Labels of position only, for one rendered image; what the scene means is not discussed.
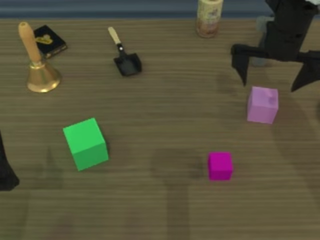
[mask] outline wooden handle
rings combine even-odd
[[[108,31],[109,31],[109,34],[112,37],[114,43],[116,45],[117,44],[121,44],[121,41],[120,41],[120,39],[118,37],[118,34],[117,34],[116,30],[112,26],[108,27]]]
[[[20,22],[18,30],[20,38],[24,44],[26,51],[28,52],[31,62],[40,62],[42,58],[36,43],[34,31],[30,27],[30,25],[25,21]]]

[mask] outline gray surface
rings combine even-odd
[[[187,18],[198,0],[0,0],[0,18]],[[268,15],[264,0],[224,0],[224,17]]]

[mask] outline black object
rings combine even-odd
[[[19,178],[8,163],[0,132],[0,191],[11,191],[20,183]]]
[[[40,52],[46,59],[68,48],[66,42],[47,25],[34,30],[34,36]]]
[[[114,62],[122,76],[131,76],[142,71],[140,58],[136,53],[127,54],[121,43],[117,45],[119,57],[114,58]]]
[[[249,58],[265,58],[282,62],[298,62],[303,66],[294,80],[291,92],[320,80],[320,51],[300,52],[315,15],[317,5],[305,0],[265,0],[274,12],[267,22],[264,47],[235,44],[231,48],[232,67],[247,84]]]

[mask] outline pink cube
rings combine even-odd
[[[227,181],[231,179],[234,167],[230,152],[210,152],[208,172],[210,181]]]
[[[247,105],[247,121],[272,124],[279,109],[278,90],[253,86]]]

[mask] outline green cube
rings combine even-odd
[[[78,171],[109,160],[106,141],[95,118],[63,129]]]

